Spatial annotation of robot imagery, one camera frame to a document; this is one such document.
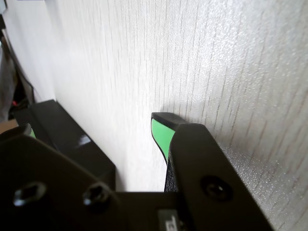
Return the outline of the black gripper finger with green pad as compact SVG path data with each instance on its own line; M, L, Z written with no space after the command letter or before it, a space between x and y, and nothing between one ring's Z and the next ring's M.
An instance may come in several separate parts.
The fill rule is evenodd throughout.
M113 192L80 165L19 128L0 137L3 231L120 231Z
M192 231L270 231L271 225L208 129L151 114L152 137L173 172Z

